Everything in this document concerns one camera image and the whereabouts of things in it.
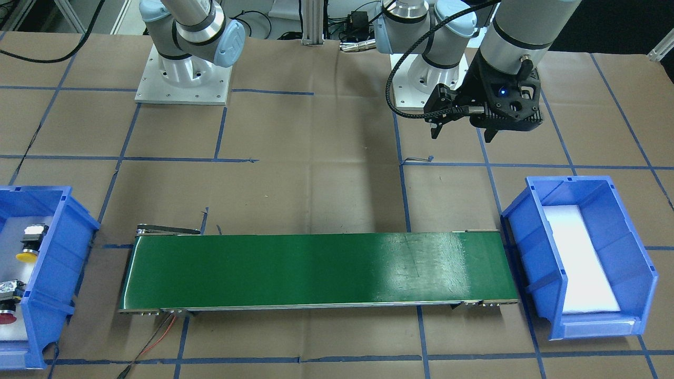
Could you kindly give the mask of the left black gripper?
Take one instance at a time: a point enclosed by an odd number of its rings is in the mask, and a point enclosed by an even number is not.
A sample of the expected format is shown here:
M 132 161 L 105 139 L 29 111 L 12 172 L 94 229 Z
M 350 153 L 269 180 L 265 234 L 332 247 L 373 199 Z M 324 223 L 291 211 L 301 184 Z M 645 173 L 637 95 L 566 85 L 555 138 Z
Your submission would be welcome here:
M 481 110 L 469 116 L 470 123 L 484 129 L 484 141 L 491 142 L 500 131 L 529 132 L 543 122 L 540 105 L 541 80 L 533 60 L 523 55 L 514 74 L 498 71 L 478 51 L 461 86 L 460 93 L 443 83 L 436 84 L 424 104 L 424 120 L 431 125 L 431 139 L 437 139 L 448 122 L 469 115 L 469 106 Z

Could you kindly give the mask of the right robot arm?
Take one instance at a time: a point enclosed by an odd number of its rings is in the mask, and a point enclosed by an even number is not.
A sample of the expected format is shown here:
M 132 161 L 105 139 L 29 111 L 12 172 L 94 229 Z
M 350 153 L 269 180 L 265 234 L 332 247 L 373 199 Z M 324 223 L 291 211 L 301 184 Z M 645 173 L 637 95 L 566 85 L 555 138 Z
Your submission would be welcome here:
M 139 10 L 162 57 L 231 67 L 243 52 L 245 27 L 226 17 L 217 1 L 141 1 Z

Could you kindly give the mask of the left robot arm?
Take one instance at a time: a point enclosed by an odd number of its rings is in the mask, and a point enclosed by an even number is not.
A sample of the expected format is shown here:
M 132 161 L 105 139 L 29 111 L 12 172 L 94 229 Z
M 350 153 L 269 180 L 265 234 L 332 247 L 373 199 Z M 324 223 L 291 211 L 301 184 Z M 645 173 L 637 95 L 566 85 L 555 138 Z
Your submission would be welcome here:
M 529 132 L 542 123 L 537 66 L 579 1 L 383 1 L 374 17 L 377 50 L 399 54 L 386 80 L 390 110 L 421 118 L 436 138 L 467 117 L 491 142 L 500 131 Z M 428 96 L 408 113 L 391 99 L 397 71 L 414 55 L 411 79 Z

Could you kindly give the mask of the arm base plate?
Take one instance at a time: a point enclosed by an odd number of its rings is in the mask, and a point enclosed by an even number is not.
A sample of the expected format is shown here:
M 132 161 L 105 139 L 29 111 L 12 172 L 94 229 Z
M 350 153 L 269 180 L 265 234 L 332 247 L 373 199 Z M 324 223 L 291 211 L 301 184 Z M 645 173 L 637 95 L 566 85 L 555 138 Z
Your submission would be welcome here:
M 224 68 L 188 57 L 171 60 L 152 46 L 135 101 L 152 105 L 216 105 L 228 102 L 230 67 Z
M 422 111 L 436 85 L 442 83 L 450 89 L 458 89 L 468 69 L 465 55 L 462 55 L 458 66 L 440 69 L 429 65 L 421 55 L 411 54 L 392 80 L 391 92 L 395 107 L 401 111 Z

